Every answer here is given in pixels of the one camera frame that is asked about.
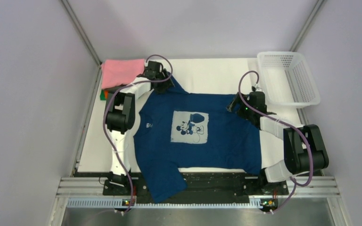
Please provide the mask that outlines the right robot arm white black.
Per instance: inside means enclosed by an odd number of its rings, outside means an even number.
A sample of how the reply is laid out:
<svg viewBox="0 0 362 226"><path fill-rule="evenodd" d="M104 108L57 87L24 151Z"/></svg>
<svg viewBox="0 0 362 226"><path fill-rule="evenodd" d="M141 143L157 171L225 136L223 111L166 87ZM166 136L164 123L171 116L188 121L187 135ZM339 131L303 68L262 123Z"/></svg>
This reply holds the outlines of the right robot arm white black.
<svg viewBox="0 0 362 226"><path fill-rule="evenodd" d="M252 91L248 95L238 92L226 108L283 142L283 159L260 171L257 187L261 193L270 194L278 182L287 179L296 186L308 186L315 171L328 167L329 158L319 127L293 124L269 112L263 92Z"/></svg>

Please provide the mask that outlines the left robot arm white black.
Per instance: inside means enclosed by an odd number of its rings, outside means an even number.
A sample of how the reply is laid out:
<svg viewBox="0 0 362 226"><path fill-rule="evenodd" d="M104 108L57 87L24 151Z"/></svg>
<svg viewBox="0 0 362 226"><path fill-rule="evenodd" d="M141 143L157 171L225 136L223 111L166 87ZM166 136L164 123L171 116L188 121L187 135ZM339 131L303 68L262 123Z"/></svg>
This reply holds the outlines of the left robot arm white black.
<svg viewBox="0 0 362 226"><path fill-rule="evenodd" d="M130 130L135 124L136 101L152 90L163 93L173 86L173 67L169 66L166 70L161 62L149 59L107 60L103 64L103 132L112 148L108 180L120 194L133 189L127 153L132 149Z"/></svg>

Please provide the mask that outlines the dark blue t shirt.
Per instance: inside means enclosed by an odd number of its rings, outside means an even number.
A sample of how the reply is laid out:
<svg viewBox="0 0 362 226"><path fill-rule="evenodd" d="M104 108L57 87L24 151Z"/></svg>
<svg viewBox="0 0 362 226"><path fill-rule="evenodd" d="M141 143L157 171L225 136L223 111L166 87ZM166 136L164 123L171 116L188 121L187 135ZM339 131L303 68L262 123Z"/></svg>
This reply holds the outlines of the dark blue t shirt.
<svg viewBox="0 0 362 226"><path fill-rule="evenodd" d="M262 167L259 130L227 105L234 96L196 94L174 86L151 93L139 112L135 156L152 199L160 203L187 188L181 168Z"/></svg>

